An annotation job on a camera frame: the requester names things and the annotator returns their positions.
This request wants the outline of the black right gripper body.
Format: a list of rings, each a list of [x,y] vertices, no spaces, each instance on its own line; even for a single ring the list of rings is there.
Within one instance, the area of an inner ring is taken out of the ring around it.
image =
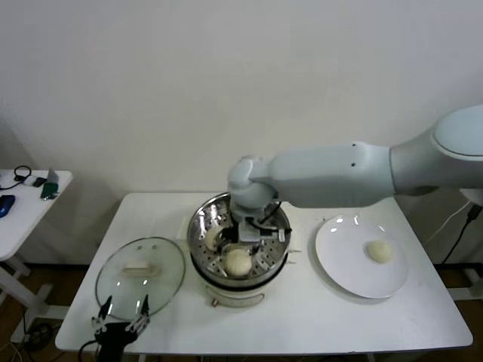
[[[220,232],[220,244],[259,245],[260,235],[252,233],[251,229],[240,230],[238,226],[230,226]]]

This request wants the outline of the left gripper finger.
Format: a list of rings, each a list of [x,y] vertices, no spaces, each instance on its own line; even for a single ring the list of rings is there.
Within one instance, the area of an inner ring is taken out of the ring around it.
[[[95,334],[99,334],[104,330],[106,330],[105,320],[111,309],[111,304],[112,304],[112,296],[109,296],[107,300],[100,306],[100,310],[97,316],[94,316],[91,318],[91,325],[94,329]]]
[[[135,319],[126,327],[126,331],[129,333],[142,333],[150,322],[149,317],[149,295],[146,294],[143,303],[140,308],[140,312]]]

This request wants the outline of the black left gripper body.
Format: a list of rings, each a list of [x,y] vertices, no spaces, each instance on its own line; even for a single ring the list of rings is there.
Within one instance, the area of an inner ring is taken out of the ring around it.
[[[137,331],[128,322],[106,324],[96,333],[98,358],[122,358],[125,347],[137,340]]]

